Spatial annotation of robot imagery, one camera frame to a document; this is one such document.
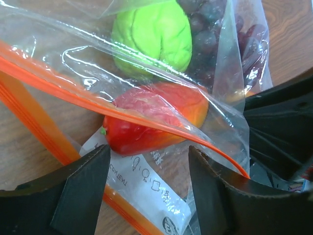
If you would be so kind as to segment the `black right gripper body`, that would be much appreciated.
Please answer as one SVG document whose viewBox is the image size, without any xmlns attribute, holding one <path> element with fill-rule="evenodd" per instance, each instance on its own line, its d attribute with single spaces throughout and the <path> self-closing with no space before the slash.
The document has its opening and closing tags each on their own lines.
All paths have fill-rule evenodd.
<svg viewBox="0 0 313 235">
<path fill-rule="evenodd" d="M 277 177 L 309 177 L 313 165 L 313 75 L 246 98 L 251 158 Z"/>
</svg>

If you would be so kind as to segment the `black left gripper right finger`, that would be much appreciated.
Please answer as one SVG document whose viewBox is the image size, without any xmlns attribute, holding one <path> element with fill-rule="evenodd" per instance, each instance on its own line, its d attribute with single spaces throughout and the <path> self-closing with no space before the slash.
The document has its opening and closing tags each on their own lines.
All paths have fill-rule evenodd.
<svg viewBox="0 0 313 235">
<path fill-rule="evenodd" d="M 250 180 L 190 146 L 189 170 L 203 235 L 311 235 L 313 192 Z"/>
</svg>

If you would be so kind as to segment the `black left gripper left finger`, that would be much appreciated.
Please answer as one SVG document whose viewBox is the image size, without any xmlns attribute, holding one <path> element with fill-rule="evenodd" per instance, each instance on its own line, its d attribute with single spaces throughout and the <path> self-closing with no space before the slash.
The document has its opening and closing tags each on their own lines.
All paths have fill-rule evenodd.
<svg viewBox="0 0 313 235">
<path fill-rule="evenodd" d="M 111 150 L 100 145 L 80 159 L 0 192 L 2 235 L 93 235 Z"/>
</svg>

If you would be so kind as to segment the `orange red fake mango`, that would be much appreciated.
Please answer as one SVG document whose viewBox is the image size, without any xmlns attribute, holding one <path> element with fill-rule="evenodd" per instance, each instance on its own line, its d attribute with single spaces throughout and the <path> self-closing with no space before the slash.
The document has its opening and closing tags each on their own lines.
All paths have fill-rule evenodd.
<svg viewBox="0 0 313 235">
<path fill-rule="evenodd" d="M 183 118 L 200 128 L 209 109 L 208 100 L 199 90 L 169 82 L 131 88 L 113 104 L 153 122 L 182 128 Z M 110 116 L 104 117 L 100 133 L 121 156 L 152 152 L 184 141 L 182 137 Z"/>
</svg>

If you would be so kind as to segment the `clear zip top bag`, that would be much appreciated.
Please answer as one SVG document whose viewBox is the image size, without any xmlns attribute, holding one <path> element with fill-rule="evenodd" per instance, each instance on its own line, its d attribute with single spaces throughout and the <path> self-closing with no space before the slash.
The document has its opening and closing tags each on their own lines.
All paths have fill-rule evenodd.
<svg viewBox="0 0 313 235">
<path fill-rule="evenodd" d="M 3 0 L 0 98 L 62 164 L 108 145 L 104 200 L 139 233 L 199 235 L 189 146 L 249 174 L 268 43 L 259 0 Z"/>
</svg>

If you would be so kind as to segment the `green fake fruit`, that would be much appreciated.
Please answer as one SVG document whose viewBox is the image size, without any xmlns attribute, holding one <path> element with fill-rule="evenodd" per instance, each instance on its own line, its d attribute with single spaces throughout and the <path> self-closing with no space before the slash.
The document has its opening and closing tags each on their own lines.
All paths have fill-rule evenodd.
<svg viewBox="0 0 313 235">
<path fill-rule="evenodd" d="M 175 0 L 118 13 L 111 39 L 120 52 L 164 70 L 185 72 L 192 57 L 190 23 Z"/>
</svg>

